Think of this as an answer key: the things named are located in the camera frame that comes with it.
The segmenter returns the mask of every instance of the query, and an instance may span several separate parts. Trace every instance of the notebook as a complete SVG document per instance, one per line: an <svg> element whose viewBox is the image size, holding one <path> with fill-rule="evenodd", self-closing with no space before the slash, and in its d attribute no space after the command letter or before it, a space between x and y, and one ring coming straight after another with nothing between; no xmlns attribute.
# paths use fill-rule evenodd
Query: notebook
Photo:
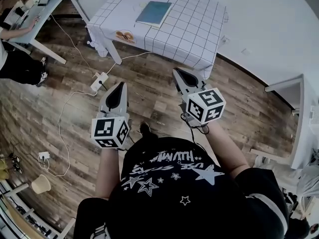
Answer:
<svg viewBox="0 0 319 239"><path fill-rule="evenodd" d="M171 8L172 3L170 2L150 1L143 9L136 22L161 27Z"/></svg>

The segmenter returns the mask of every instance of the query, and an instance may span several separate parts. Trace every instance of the hand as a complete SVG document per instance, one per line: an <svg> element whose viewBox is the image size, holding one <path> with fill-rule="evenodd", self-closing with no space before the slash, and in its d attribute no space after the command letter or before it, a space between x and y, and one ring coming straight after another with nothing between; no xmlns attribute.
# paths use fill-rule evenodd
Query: hand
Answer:
<svg viewBox="0 0 319 239"><path fill-rule="evenodd" d="M33 19L33 21L31 22L30 26L29 26L29 30L31 31L34 27L34 25L39 21L40 17L37 16Z"/></svg>

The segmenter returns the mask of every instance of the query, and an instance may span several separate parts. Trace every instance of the white shirt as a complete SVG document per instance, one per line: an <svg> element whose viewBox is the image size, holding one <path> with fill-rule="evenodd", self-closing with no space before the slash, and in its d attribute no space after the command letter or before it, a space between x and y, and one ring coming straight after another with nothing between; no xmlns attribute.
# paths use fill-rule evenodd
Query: white shirt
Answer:
<svg viewBox="0 0 319 239"><path fill-rule="evenodd" d="M2 69L5 61L6 61L6 58L8 56L8 53L5 51L3 45L2 45L2 42L0 41L0 70Z"/></svg>

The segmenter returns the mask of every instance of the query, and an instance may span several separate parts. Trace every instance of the beige cup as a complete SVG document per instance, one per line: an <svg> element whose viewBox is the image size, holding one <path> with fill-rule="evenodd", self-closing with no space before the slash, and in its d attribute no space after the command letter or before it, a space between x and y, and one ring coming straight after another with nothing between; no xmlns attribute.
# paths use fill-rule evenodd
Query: beige cup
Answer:
<svg viewBox="0 0 319 239"><path fill-rule="evenodd" d="M43 174L40 174L40 176L31 183L31 187L37 194L51 190L51 184Z"/></svg>

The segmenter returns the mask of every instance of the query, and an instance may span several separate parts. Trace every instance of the white star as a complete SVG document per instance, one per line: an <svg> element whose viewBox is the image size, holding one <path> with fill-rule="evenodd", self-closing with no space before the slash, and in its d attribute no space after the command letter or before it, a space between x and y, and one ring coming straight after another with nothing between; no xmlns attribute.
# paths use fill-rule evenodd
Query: white star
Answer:
<svg viewBox="0 0 319 239"><path fill-rule="evenodd" d="M180 203L184 204L184 206L187 205L188 203L190 203L190 200L188 199L188 197L189 197L189 196L187 196L187 197L181 197Z"/></svg>
<svg viewBox="0 0 319 239"><path fill-rule="evenodd" d="M132 189L133 186L134 186L134 184L135 184L137 181L140 181L140 180L143 180L143 178L140 178L140 176L135 177L135 178L130 177L130 179L129 179L126 183L122 184L122 186L127 185L127 184L130 184L130 188Z"/></svg>
<svg viewBox="0 0 319 239"><path fill-rule="evenodd" d="M145 191L150 197L152 196L152 190L157 189L159 187L152 183L152 178L148 179L146 182L139 181L138 183L141 185L140 189L138 190L138 193Z"/></svg>
<svg viewBox="0 0 319 239"><path fill-rule="evenodd" d="M205 170L192 168L193 171L199 174L196 180L205 179L210 185L215 185L215 177L224 173L214 172L214 165L208 166Z"/></svg>
<svg viewBox="0 0 319 239"><path fill-rule="evenodd" d="M177 181L177 179L180 179L180 176L179 176L178 173L173 173L172 176L171 176L171 178L174 178L175 181Z"/></svg>

